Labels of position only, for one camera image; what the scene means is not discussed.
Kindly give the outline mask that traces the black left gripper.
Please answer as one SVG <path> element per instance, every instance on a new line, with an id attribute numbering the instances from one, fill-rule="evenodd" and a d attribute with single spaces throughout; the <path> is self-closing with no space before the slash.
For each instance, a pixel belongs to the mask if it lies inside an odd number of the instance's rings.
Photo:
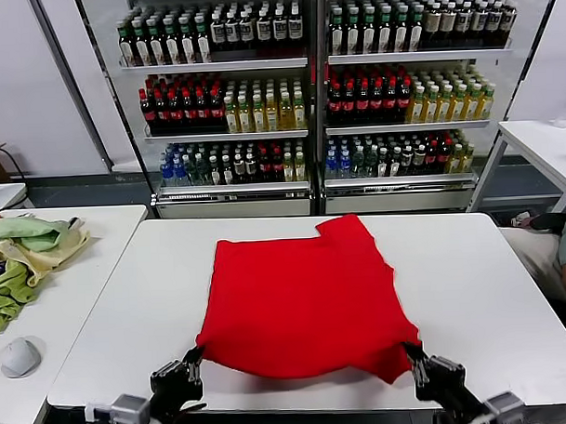
<path id="1" fill-rule="evenodd" d="M 174 417 L 187 402 L 202 400 L 204 388 L 200 373 L 204 348 L 191 348 L 182 362 L 174 360 L 151 373 L 151 416 Z"/>

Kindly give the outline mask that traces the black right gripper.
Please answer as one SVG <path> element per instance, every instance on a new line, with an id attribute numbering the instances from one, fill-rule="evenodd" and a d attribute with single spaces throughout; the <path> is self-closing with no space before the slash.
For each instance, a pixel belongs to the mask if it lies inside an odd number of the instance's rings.
<path id="1" fill-rule="evenodd" d="M 415 377 L 415 397 L 436 402 L 451 415 L 481 414 L 483 404 L 465 385 L 466 369 L 444 357 L 422 356 L 422 345 L 404 342 Z"/>

